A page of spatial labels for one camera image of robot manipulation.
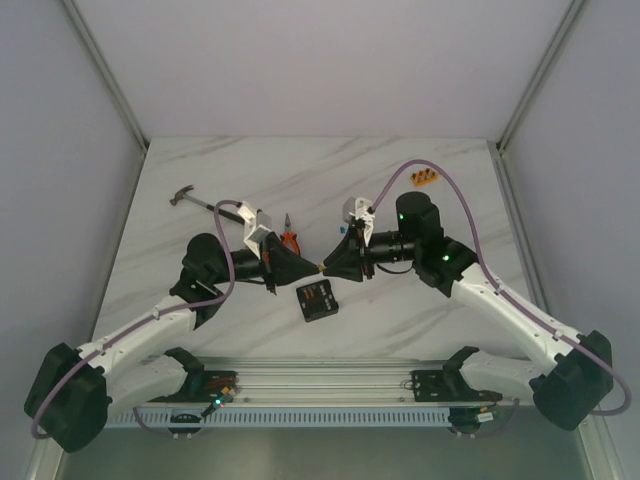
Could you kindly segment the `black fuse box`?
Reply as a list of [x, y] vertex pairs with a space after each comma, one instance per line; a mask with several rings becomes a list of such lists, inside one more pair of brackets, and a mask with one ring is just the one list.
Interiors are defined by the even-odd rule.
[[328, 279], [300, 286], [296, 295], [303, 319], [311, 323], [339, 312], [339, 304]]

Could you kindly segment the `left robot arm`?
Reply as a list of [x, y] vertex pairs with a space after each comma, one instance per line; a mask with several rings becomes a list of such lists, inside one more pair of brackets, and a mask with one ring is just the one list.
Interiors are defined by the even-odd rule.
[[31, 434], [73, 453], [92, 442], [107, 421], [151, 400], [198, 399], [204, 365], [178, 341], [210, 320], [229, 297], [219, 285], [260, 278], [269, 289], [317, 274], [316, 264], [270, 233], [257, 251], [229, 251], [223, 239], [193, 237], [177, 283], [158, 305], [98, 340], [45, 355], [24, 403]]

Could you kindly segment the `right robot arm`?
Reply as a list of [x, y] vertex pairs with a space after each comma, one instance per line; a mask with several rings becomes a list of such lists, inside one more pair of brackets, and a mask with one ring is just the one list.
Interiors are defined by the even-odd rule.
[[531, 402], [553, 425], [572, 431], [611, 392], [609, 339], [561, 323], [505, 286], [472, 249], [445, 235], [428, 195], [400, 195], [398, 228], [386, 233], [375, 232], [372, 206], [362, 197], [345, 202], [348, 229], [324, 261], [326, 276], [361, 282], [377, 264], [408, 261], [424, 284], [503, 328], [526, 355], [516, 360], [464, 347], [445, 364], [447, 394], [464, 399], [488, 391]]

